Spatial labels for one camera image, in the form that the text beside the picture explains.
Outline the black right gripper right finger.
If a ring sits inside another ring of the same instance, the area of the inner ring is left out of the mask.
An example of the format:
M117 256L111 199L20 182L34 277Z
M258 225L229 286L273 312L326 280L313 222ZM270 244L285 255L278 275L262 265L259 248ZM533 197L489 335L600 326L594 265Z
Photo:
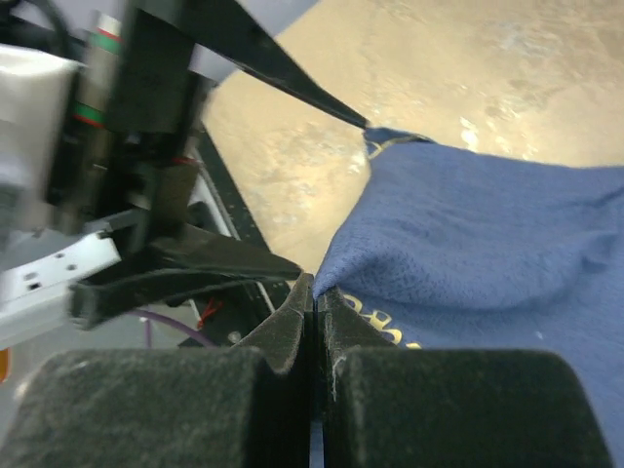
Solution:
M338 290L316 303L328 467L610 467L586 394L559 356L409 350Z

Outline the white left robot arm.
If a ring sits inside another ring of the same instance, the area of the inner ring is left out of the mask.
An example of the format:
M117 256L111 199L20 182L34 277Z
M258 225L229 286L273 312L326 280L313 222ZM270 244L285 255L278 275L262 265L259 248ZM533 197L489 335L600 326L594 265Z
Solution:
M356 128L367 119L319 86L236 1L131 1L75 39L59 8L41 27L1 5L1 344L63 319L91 330L156 302L282 283L299 267L194 226L207 48Z

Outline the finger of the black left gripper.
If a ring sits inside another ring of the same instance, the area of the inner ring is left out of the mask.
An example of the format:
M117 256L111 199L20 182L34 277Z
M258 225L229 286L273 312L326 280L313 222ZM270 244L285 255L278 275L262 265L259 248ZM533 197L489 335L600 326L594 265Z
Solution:
M246 283L292 281L300 273L267 249L187 224L71 285L68 316L89 331L144 305Z
M187 1L184 31L255 79L349 125L368 120L318 85L238 2Z

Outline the blue pillowcase with yellow drawings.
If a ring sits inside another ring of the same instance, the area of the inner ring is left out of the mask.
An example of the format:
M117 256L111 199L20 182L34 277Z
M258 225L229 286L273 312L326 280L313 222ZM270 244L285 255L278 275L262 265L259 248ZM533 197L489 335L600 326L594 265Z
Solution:
M341 289L411 349L545 349L623 460L623 171L478 154L366 130L370 179L313 294Z

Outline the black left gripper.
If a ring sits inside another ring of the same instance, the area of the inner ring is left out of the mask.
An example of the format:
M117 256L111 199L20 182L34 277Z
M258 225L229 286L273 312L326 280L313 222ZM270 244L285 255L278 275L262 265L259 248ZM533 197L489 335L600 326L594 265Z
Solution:
M206 96L189 66L210 5L130 1L120 19L95 15L45 191L54 228L78 234L128 212L114 235L129 254L183 223L197 174L187 145Z

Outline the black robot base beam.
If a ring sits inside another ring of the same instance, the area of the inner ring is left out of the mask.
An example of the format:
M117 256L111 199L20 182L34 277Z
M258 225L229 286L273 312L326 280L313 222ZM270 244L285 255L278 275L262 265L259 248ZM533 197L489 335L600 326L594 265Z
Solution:
M267 250L250 209L210 134L202 130L195 152L203 163L189 222ZM289 284L251 283L216 290L190 301L199 333L218 346L230 347L248 335L286 300Z

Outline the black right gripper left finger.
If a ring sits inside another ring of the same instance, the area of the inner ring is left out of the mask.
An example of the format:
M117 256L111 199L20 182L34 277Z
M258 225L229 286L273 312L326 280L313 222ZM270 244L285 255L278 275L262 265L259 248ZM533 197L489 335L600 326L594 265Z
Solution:
M1 449L5 467L304 467L310 393L304 274L237 345L82 350L43 364Z

